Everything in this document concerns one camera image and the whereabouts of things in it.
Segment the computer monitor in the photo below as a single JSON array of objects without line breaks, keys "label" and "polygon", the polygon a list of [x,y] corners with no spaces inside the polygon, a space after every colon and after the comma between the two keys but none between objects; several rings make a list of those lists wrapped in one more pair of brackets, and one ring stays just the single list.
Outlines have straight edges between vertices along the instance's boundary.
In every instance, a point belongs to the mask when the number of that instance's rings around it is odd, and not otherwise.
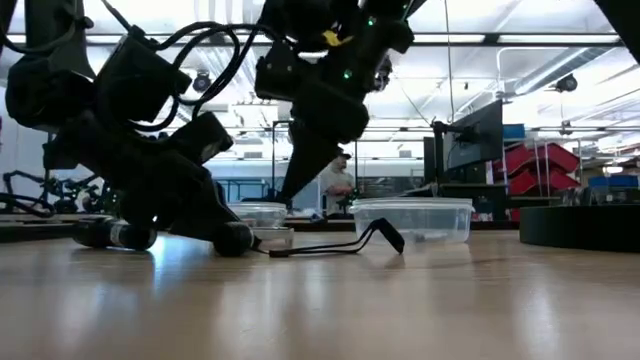
[{"label": "computer monitor", "polygon": [[444,170],[502,158],[502,100],[446,125]]},{"label": "computer monitor", "polygon": [[434,138],[424,138],[424,181],[423,183],[430,184],[436,181],[436,142]]}]

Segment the security camera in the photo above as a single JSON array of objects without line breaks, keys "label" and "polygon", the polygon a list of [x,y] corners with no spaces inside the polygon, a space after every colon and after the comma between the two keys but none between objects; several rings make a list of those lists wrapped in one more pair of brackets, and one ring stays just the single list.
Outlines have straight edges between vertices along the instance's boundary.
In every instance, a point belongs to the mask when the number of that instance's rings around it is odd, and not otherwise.
[{"label": "security camera", "polygon": [[558,80],[554,88],[559,93],[563,93],[565,91],[572,92],[578,88],[578,80],[576,80],[573,74],[569,74]]},{"label": "security camera", "polygon": [[211,79],[207,70],[198,70],[196,79],[193,80],[193,90],[198,93],[205,92],[211,86]]}]

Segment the blue box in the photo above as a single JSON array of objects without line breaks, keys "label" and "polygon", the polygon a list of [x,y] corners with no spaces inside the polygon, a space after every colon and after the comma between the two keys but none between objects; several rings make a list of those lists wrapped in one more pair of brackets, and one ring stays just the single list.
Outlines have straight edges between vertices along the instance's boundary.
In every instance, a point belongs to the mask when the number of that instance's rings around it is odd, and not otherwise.
[{"label": "blue box", "polygon": [[502,137],[506,141],[524,140],[524,124],[502,125]]},{"label": "blue box", "polygon": [[624,188],[638,188],[639,181],[636,175],[612,175],[606,176],[594,176],[589,179],[590,187],[624,187]]}]

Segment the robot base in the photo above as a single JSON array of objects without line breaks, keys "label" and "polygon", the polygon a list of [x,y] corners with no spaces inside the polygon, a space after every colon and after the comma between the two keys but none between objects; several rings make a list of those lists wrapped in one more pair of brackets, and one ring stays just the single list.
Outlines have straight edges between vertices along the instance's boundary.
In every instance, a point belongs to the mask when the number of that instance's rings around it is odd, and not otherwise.
[{"label": "robot base", "polygon": [[640,252],[633,223],[640,205],[531,207],[520,210],[520,242],[582,250]]}]

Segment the desk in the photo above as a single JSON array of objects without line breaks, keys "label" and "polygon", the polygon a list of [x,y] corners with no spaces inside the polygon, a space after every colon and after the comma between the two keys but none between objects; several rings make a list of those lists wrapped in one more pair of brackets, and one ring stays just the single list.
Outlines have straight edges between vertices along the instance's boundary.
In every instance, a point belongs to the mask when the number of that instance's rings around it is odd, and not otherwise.
[{"label": "desk", "polygon": [[636,360],[638,256],[516,236],[291,259],[175,238],[148,254],[5,244],[0,359]]}]

